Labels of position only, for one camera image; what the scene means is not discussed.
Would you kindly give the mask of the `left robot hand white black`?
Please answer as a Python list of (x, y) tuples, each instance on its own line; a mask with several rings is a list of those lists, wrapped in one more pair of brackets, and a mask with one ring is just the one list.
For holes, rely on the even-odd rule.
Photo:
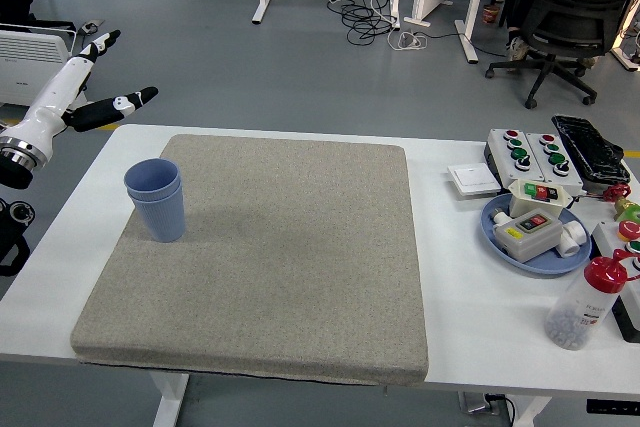
[(131, 94), (76, 107), (97, 59), (115, 44), (118, 30), (104, 34), (62, 67), (36, 96), (18, 124), (1, 133), (1, 155), (29, 168), (44, 166), (53, 155), (53, 138), (71, 127), (85, 132), (124, 119), (158, 94), (146, 87)]

